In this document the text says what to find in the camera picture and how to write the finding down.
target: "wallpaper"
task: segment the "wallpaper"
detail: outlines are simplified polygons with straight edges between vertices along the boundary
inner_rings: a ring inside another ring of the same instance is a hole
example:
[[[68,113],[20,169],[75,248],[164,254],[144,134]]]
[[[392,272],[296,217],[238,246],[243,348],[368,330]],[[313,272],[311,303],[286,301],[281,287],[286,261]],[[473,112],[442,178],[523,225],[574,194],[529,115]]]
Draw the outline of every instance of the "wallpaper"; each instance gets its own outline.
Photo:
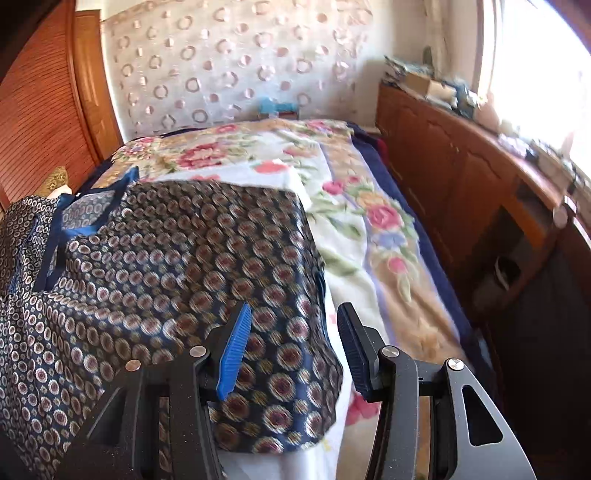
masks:
[[[106,19],[105,63],[127,138],[255,119],[259,100],[349,119],[367,0],[159,0]]]

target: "bed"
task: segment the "bed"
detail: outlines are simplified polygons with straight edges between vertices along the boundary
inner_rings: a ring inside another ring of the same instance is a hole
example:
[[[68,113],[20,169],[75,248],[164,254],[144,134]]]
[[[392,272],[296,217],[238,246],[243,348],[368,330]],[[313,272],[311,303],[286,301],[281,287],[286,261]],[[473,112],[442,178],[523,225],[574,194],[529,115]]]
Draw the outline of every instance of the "bed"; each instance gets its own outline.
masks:
[[[324,259],[330,341],[346,365],[335,308],[351,301],[364,324],[411,356],[467,360],[483,384],[492,370],[424,228],[389,175],[383,145],[340,121],[268,119],[184,129],[121,147],[83,186],[106,187],[130,168],[143,182],[220,181],[291,189]],[[230,478],[363,478],[379,405],[345,373],[337,422],[315,447],[282,456],[222,452]],[[428,472],[428,405],[421,405],[419,475]]]

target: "floral blanket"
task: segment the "floral blanket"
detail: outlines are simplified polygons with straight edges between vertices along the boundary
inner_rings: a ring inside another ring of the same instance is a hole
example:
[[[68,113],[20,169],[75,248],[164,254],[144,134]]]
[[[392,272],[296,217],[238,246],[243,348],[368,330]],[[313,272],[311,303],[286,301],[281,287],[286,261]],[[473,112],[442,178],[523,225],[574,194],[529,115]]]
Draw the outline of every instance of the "floral blanket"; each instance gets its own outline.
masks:
[[[416,359],[464,358],[454,323],[421,259],[414,219],[380,189],[344,122],[270,119],[142,138],[121,147],[113,162],[95,187],[111,184],[132,166],[139,167],[142,181],[184,171],[188,179],[224,181],[195,171],[232,164],[263,175],[292,167],[311,200],[307,217],[326,263],[334,306],[352,302],[364,324]],[[334,313],[329,322],[336,323]],[[311,475],[363,478],[378,412],[379,404],[351,392],[342,442],[327,436],[318,446],[327,465],[336,464],[340,450],[336,473],[311,469]],[[418,472],[425,476],[428,422],[428,408],[422,408]]]

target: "dress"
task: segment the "dress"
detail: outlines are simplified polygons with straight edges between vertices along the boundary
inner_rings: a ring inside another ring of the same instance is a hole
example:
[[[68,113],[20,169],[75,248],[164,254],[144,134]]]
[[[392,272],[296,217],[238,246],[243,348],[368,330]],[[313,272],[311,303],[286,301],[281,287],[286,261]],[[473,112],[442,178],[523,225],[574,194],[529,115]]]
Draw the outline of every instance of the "dress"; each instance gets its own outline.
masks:
[[[2,428],[50,478],[126,361],[173,359],[246,300],[253,324],[236,387],[210,408],[217,443],[255,453],[317,443],[335,421],[342,367],[327,339],[322,259],[297,196],[136,177],[57,204],[35,200],[48,212],[33,215],[21,244],[36,245],[36,275],[12,268],[18,286],[0,312]],[[164,449],[164,470],[169,460]]]

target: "silver bolt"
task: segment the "silver bolt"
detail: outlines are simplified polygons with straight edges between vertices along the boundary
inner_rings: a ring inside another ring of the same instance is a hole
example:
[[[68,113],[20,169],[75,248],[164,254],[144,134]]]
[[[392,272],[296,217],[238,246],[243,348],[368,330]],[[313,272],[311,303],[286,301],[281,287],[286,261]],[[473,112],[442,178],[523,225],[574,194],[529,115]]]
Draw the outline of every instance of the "silver bolt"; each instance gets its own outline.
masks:
[[[462,362],[459,358],[450,358],[447,361],[447,366],[456,372],[459,372],[464,368],[464,362]]]
[[[203,356],[207,353],[207,349],[204,346],[197,345],[191,348],[189,350],[189,353],[191,354],[191,356],[199,358],[200,356]]]
[[[398,350],[395,346],[386,345],[382,348],[382,355],[387,356],[388,358],[396,358],[400,355],[400,350]]]
[[[140,362],[139,360],[130,360],[125,364],[125,369],[128,372],[135,372],[136,370],[139,370],[141,366],[142,362]]]

